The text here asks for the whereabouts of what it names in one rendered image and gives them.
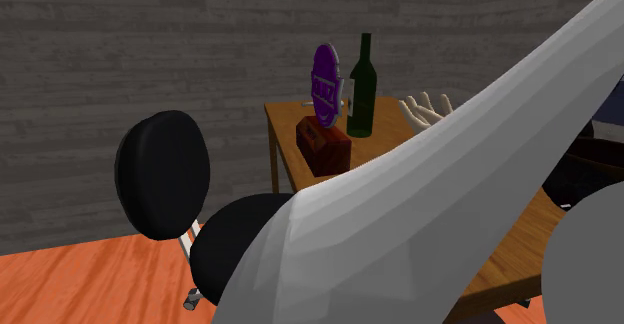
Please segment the dark red box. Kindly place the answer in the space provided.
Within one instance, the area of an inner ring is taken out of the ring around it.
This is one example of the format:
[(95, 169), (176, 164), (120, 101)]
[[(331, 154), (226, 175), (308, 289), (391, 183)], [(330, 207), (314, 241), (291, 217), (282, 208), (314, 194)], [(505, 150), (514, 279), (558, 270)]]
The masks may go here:
[(316, 116), (305, 116), (296, 125), (296, 145), (314, 177), (350, 170), (350, 138), (335, 126), (323, 127)]

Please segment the dark green bottle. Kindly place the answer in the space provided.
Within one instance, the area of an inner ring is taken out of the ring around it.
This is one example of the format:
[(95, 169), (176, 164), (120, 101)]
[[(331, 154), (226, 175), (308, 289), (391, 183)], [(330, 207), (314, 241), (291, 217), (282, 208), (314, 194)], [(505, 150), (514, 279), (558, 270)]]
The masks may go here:
[(372, 134), (376, 102), (377, 73), (371, 63), (371, 33), (361, 35), (360, 54), (349, 79), (347, 134), (366, 138)]

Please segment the purple round sign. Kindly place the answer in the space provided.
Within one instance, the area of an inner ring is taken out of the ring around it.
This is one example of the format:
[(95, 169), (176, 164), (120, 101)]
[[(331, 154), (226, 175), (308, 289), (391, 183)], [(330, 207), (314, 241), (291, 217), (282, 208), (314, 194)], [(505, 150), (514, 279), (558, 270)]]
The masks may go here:
[(338, 53), (331, 43), (317, 47), (310, 78), (311, 102), (304, 105), (314, 109), (322, 127), (332, 128), (342, 116), (344, 78), (340, 75)]

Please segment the wooden table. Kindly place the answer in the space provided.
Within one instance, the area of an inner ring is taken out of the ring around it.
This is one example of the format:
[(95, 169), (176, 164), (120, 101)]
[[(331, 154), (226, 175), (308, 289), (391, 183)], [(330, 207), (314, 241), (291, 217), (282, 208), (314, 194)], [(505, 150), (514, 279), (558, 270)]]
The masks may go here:
[[(296, 102), (268, 102), (268, 146), (272, 191), (279, 191), (278, 163), (282, 162), (291, 189), (297, 192), (322, 182), (314, 176), (296, 146), (295, 126), (311, 107)], [(373, 133), (352, 140), (353, 168), (390, 151), (411, 138), (398, 100), (376, 99)], [(538, 190), (524, 212), (468, 285), (444, 324), (458, 324), (493, 311), (511, 324), (546, 324), (541, 297), (541, 268), (545, 248), (554, 228), (565, 215), (543, 190)]]

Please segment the beige hand figure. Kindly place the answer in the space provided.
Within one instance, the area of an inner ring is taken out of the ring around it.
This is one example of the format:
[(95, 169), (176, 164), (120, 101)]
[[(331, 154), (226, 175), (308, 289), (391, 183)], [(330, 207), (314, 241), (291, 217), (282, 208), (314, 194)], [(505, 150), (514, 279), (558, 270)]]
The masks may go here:
[(444, 119), (454, 111), (449, 97), (446, 94), (440, 95), (441, 112), (437, 112), (433, 107), (427, 92), (421, 92), (418, 99), (407, 96), (398, 101), (398, 106), (405, 120), (411, 127), (415, 135), (429, 129), (437, 122)]

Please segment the black office chair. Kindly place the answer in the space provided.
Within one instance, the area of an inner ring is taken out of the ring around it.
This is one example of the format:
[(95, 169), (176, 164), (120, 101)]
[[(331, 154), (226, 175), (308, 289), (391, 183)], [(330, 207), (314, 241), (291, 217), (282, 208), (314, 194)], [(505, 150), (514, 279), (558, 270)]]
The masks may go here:
[(252, 241), (289, 193), (237, 199), (205, 223), (198, 216), (210, 185), (210, 159), (196, 121), (179, 110), (158, 112), (135, 124), (115, 158), (118, 199), (133, 227), (155, 240), (178, 240), (194, 282), (184, 302), (219, 304)]

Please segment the dark blue book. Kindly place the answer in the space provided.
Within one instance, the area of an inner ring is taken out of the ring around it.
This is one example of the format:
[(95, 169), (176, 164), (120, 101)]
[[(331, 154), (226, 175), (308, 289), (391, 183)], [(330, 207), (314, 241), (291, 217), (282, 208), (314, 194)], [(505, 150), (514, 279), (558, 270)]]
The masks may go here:
[(592, 118), (596, 138), (624, 143), (624, 76)]

